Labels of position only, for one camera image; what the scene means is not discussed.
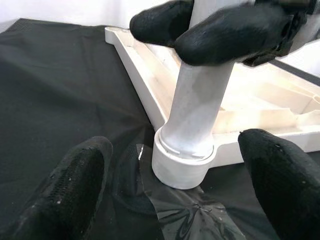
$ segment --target white cylindrical post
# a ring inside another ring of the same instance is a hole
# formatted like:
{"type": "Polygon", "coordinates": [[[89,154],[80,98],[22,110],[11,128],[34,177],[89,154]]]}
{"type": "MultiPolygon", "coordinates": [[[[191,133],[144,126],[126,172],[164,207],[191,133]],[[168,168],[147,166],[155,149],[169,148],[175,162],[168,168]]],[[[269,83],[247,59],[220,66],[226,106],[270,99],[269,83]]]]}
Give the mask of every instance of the white cylindrical post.
{"type": "MultiPolygon", "coordinates": [[[[190,27],[218,9],[243,0],[195,0],[190,27]]],[[[234,62],[220,66],[182,63],[170,117],[154,138],[152,169],[164,184],[191,189],[204,179],[215,157],[212,128],[234,62]]]]}

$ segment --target gloved hand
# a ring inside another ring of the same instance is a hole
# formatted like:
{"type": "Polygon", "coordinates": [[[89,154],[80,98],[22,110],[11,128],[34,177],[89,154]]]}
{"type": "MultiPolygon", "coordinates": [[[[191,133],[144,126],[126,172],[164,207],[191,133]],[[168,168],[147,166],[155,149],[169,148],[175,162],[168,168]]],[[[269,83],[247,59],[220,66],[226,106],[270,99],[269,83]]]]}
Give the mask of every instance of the gloved hand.
{"type": "Polygon", "coordinates": [[[130,30],[141,42],[174,48],[189,65],[236,61],[257,66],[317,38],[317,4],[317,0],[256,0],[220,9],[189,29],[194,1],[173,0],[134,16],[130,30]]]}

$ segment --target transparent plastic sheet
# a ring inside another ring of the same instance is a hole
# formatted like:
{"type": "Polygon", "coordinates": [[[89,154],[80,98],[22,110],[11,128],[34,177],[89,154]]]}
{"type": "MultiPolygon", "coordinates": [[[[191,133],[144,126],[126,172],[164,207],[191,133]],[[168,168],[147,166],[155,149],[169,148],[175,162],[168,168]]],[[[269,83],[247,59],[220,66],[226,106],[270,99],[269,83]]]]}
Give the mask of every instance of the transparent plastic sheet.
{"type": "Polygon", "coordinates": [[[152,148],[137,145],[143,190],[152,202],[165,240],[245,240],[226,208],[198,186],[178,190],[152,171],[152,148]]]}

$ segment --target clear plastic film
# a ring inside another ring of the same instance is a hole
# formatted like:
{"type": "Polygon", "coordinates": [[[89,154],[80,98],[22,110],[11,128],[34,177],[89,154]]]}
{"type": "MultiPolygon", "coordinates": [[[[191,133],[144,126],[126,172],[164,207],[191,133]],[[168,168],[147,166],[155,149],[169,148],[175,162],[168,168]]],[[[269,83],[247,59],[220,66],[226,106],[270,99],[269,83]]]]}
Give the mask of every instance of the clear plastic film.
{"type": "Polygon", "coordinates": [[[226,208],[198,186],[178,190],[152,171],[152,148],[137,145],[143,191],[152,202],[165,240],[245,240],[226,208]]]}

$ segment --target black cloth surface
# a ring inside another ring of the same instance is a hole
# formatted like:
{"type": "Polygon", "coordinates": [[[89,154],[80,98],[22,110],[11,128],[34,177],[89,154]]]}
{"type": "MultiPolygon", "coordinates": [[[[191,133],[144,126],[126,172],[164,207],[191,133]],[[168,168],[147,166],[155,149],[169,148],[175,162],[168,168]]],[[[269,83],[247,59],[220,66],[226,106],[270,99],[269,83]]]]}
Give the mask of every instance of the black cloth surface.
{"type": "MultiPolygon", "coordinates": [[[[103,26],[20,19],[0,34],[0,227],[19,215],[68,149],[105,136],[114,152],[90,239],[162,240],[152,206],[123,180],[138,171],[128,148],[152,147],[154,134],[103,26]],[[145,210],[130,207],[139,203],[145,210]]],[[[310,155],[320,162],[319,152],[310,155]]],[[[278,239],[244,164],[210,169],[201,188],[248,240],[278,239]]]]}

